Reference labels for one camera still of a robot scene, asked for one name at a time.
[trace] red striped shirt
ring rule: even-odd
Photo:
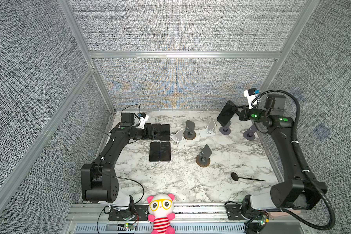
[[[168,218],[158,218],[153,222],[153,229],[158,231],[159,234],[165,233],[167,228],[170,226],[170,222]]]

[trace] pink ear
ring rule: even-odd
[[[174,201],[175,196],[173,194],[169,193],[168,196]]]
[[[152,199],[153,199],[153,196],[149,196],[149,197],[147,198],[147,202],[150,203],[150,202],[152,201]]]

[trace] stuffed panda toy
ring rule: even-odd
[[[174,234],[174,228],[170,226],[169,221],[175,218],[174,195],[157,194],[147,198],[149,204],[148,220],[153,222],[153,231],[151,234]]]

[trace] blue patch on wall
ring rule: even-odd
[[[320,141],[324,141],[331,136],[330,130],[325,126],[325,124],[321,123],[316,128],[313,129],[313,133]]]
[[[294,91],[294,97],[296,97],[296,99],[298,101],[302,100],[304,98],[303,94],[300,92],[300,90],[295,90]]]

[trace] textured wall panel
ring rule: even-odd
[[[306,0],[70,0],[91,50],[280,51]]]
[[[0,1],[0,186],[87,69],[52,1]]]
[[[0,215],[0,233],[61,232],[80,197],[80,169],[94,159],[109,115],[90,78]]]
[[[117,108],[219,109],[244,104],[243,90],[259,87],[272,59],[95,59]]]
[[[337,223],[323,234],[351,233],[351,1],[321,0],[270,88],[300,101],[298,138],[314,174],[328,186]],[[288,100],[290,115],[294,107]],[[274,142],[267,141],[279,166]],[[325,224],[322,201],[309,215]]]

